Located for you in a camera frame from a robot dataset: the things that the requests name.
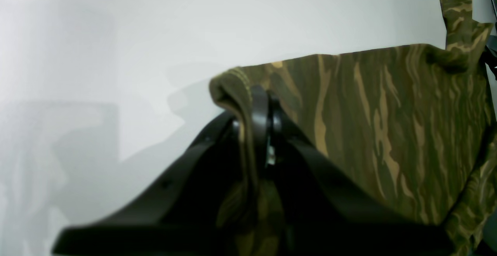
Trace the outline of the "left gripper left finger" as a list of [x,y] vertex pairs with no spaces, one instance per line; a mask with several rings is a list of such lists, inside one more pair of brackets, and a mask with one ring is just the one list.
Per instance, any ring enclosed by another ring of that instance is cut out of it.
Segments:
[[238,122],[229,111],[197,135],[181,157],[110,216],[64,229],[54,256],[222,256],[216,227],[222,201],[241,178]]

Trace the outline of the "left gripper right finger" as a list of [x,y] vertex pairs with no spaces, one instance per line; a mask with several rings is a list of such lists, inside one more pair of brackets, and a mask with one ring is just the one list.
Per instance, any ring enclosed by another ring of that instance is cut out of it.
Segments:
[[272,181],[285,224],[280,256],[449,256],[437,225],[409,221],[380,204],[320,153],[278,98],[250,90],[257,174]]

